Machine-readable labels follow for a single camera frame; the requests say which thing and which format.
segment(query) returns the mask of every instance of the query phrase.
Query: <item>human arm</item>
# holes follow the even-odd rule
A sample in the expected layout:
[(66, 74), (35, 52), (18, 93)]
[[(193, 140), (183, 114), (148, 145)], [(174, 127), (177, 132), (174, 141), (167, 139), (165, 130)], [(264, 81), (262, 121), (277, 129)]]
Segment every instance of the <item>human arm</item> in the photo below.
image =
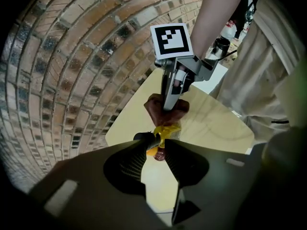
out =
[(200, 58), (217, 38), (240, 0), (203, 0), (191, 34), (194, 54)]

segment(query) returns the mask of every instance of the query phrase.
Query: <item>person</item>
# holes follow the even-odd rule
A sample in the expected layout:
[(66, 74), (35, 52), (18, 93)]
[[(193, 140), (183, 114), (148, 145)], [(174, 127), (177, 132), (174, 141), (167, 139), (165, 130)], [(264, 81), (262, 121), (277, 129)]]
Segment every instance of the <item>person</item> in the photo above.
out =
[(248, 11), (248, 0), (241, 0), (238, 4), (235, 12), (231, 15), (230, 21), (233, 21), (236, 25), (235, 38), (239, 39), (240, 34), (244, 28), (246, 22), (246, 12)]
[[(205, 57), (239, 2), (203, 0), (190, 36), (195, 55)], [(258, 0), (233, 66), (210, 93), (242, 115), (255, 135), (254, 144), (267, 142), (290, 127), (274, 91), (305, 56), (306, 33), (299, 23), (298, 2), (303, 0), (296, 4), (292, 0)]]

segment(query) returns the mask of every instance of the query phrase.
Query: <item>brick wall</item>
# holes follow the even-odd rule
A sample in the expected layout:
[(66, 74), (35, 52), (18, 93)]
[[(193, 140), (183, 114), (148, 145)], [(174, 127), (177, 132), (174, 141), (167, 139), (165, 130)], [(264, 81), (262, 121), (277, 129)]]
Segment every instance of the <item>brick wall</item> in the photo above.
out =
[(23, 190), (105, 135), (154, 69), (150, 25), (186, 23), (202, 0), (33, 0), (0, 62), (1, 152)]

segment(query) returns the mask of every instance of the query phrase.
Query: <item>wooden table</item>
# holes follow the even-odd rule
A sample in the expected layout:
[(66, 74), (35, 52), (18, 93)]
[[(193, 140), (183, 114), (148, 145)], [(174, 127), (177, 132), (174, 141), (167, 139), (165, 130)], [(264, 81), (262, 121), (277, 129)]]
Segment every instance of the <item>wooden table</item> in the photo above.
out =
[[(138, 132), (153, 131), (144, 103), (160, 93), (163, 71), (156, 69), (133, 95), (106, 134), (109, 146), (133, 140)], [(182, 96), (190, 110), (181, 119), (180, 140), (216, 150), (245, 153), (254, 139), (252, 131), (230, 110), (205, 92), (191, 86)], [(148, 156), (142, 170), (147, 203), (155, 212), (172, 211), (178, 183), (165, 161)]]
[[(156, 69), (132, 96), (106, 134), (109, 146), (133, 140), (138, 132), (154, 130), (143, 104), (152, 93), (160, 93), (163, 71)], [(191, 86), (181, 97), (190, 103), (181, 119), (180, 140), (216, 150), (245, 153), (254, 139), (252, 131), (228, 108)]]

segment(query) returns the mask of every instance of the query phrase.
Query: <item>small bottle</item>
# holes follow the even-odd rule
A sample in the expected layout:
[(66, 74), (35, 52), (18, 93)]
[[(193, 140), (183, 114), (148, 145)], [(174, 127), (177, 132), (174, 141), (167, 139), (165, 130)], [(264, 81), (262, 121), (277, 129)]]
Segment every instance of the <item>small bottle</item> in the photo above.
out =
[(151, 148), (146, 152), (147, 155), (153, 156), (158, 161), (165, 160), (165, 139), (179, 140), (181, 132), (180, 123), (175, 123), (170, 126), (158, 126), (154, 129), (154, 135), (160, 135), (161, 141), (157, 147)]
[(228, 21), (221, 31), (221, 37), (228, 39), (230, 42), (236, 35), (236, 25), (232, 21)]

